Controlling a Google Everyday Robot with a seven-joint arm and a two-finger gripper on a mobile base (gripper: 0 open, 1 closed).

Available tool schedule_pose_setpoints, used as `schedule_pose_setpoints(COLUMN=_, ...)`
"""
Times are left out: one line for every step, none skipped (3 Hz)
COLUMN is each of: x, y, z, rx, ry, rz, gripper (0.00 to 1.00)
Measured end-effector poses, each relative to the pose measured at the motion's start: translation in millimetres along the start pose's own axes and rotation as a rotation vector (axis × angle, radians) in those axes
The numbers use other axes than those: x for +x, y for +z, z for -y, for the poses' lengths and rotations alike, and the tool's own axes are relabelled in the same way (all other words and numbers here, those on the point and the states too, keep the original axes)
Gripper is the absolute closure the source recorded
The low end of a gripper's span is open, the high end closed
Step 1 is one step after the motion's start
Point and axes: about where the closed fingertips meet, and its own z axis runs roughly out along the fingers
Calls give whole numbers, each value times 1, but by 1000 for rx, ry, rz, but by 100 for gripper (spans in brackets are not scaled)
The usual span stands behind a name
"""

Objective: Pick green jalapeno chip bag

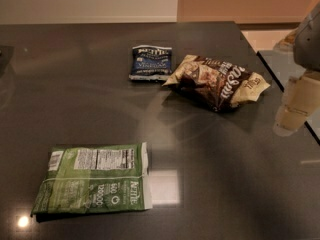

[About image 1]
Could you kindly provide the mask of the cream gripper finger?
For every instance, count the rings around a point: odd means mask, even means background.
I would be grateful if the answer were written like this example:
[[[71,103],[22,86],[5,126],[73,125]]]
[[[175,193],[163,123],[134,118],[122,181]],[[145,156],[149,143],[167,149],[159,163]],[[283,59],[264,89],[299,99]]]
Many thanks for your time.
[[[291,76],[285,86],[273,131],[281,137],[295,133],[320,107],[320,72]]]

